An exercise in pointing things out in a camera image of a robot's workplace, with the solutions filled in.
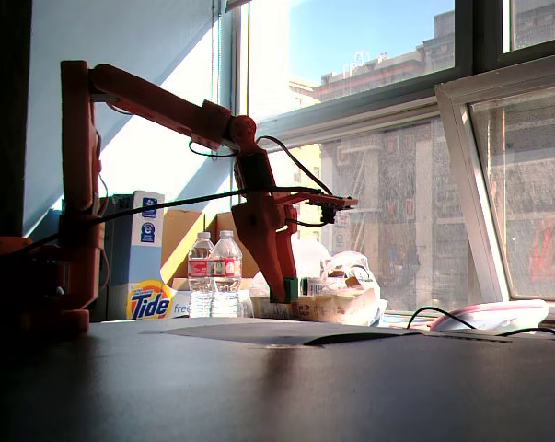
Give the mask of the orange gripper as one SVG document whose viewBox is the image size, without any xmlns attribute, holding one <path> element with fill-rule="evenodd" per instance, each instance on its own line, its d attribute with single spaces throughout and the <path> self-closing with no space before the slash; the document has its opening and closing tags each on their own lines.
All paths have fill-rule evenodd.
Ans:
<svg viewBox="0 0 555 442">
<path fill-rule="evenodd" d="M 238 238 L 268 283 L 272 302 L 286 303 L 284 278 L 296 278 L 292 236 L 297 212 L 292 198 L 304 191 L 275 183 L 265 151 L 237 155 L 235 178 L 245 198 L 231 209 Z"/>
</svg>

